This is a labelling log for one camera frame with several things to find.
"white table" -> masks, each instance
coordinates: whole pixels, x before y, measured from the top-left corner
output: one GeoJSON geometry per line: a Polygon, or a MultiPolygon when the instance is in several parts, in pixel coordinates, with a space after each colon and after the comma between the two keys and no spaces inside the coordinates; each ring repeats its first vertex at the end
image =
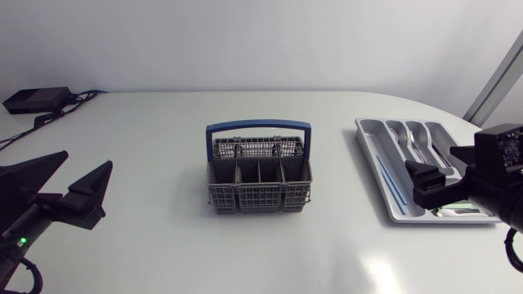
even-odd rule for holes
{"type": "MultiPolygon", "coordinates": [[[[0,138],[34,116],[3,109],[0,138]]],[[[29,249],[43,293],[521,292],[504,252],[507,225],[390,221],[355,138],[357,117],[439,120],[461,145],[479,130],[362,92],[107,94],[0,152],[0,165],[67,150],[42,189],[65,193],[114,163],[107,217],[93,231],[54,223],[29,249]],[[252,118],[312,125],[312,201],[303,212],[218,216],[207,205],[205,127],[252,118]]],[[[31,281],[21,266],[7,289],[28,291],[31,281]]]]}

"dishwasher cutlery basket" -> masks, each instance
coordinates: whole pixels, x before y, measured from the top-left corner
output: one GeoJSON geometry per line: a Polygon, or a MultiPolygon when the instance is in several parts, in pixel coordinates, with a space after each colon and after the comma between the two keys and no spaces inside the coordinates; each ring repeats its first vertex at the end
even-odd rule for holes
{"type": "Polygon", "coordinates": [[[217,214],[300,212],[311,196],[311,125],[277,119],[223,122],[207,126],[209,204],[217,214]],[[212,134],[248,127],[303,130],[300,137],[225,138],[212,134]]]}

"metal pole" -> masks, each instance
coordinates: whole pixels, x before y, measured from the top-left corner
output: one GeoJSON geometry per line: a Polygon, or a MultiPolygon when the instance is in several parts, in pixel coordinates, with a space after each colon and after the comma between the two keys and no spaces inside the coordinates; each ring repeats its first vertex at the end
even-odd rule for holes
{"type": "Polygon", "coordinates": [[[481,127],[523,74],[523,30],[463,119],[481,127]]]}

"power adapter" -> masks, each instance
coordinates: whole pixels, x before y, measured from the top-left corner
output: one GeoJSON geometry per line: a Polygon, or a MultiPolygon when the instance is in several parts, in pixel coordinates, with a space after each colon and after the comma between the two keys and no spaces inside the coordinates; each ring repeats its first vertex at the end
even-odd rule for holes
{"type": "Polygon", "coordinates": [[[68,87],[25,89],[5,100],[3,106],[10,114],[58,113],[67,105],[69,95],[68,87]]]}

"white tray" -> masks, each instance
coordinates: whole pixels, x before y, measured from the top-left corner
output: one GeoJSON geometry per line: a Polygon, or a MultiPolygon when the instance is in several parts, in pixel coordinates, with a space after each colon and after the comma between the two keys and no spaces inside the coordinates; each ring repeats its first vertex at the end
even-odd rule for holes
{"type": "Polygon", "coordinates": [[[405,160],[417,162],[421,162],[421,160],[412,147],[409,131],[413,133],[416,146],[426,158],[427,164],[439,167],[440,172],[446,175],[447,184],[461,180],[465,173],[467,165],[449,152],[450,146],[456,146],[456,143],[441,123],[386,118],[357,118],[355,123],[358,127],[358,141],[373,171],[379,189],[382,191],[389,215],[394,222],[442,224],[489,224],[500,222],[500,220],[491,216],[480,207],[474,208],[479,209],[481,213],[485,213],[488,216],[436,216],[433,212],[425,210],[414,203],[413,183],[405,168],[405,160]],[[397,141],[391,128],[396,130],[398,135],[397,141]],[[433,145],[448,159],[451,167],[445,165],[433,145]],[[387,172],[405,197],[406,204],[396,201],[382,174],[384,170],[378,157],[382,160],[387,172]]]}

